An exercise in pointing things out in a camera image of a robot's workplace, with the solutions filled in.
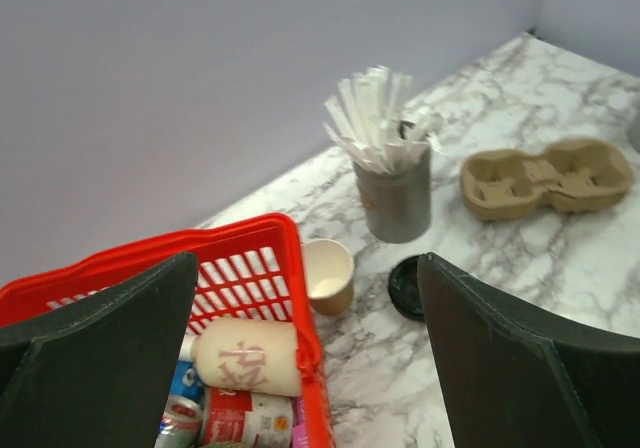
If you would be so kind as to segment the brown paper coffee cup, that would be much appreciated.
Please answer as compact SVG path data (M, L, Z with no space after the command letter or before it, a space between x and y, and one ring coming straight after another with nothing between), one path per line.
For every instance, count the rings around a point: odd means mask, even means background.
M346 313L354 298L355 262L350 251L331 239L313 239L302 246L307 297L325 317Z

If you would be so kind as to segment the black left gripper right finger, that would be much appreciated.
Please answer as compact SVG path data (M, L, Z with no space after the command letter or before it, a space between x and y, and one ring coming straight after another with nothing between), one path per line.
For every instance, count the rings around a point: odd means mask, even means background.
M638 446L638 338L551 313L433 252L417 279L455 446Z

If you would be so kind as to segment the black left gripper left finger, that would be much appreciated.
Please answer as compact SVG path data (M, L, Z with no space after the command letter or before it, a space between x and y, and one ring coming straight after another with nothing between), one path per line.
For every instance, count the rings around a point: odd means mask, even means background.
M83 267L1 291L1 443L155 443L198 278L192 253L152 267Z

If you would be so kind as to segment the black plastic cup lid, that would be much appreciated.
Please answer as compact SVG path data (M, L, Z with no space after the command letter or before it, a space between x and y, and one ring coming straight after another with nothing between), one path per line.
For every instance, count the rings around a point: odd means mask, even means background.
M405 318L424 322L420 290L417 280L419 256L400 261L390 272L387 291L394 308Z

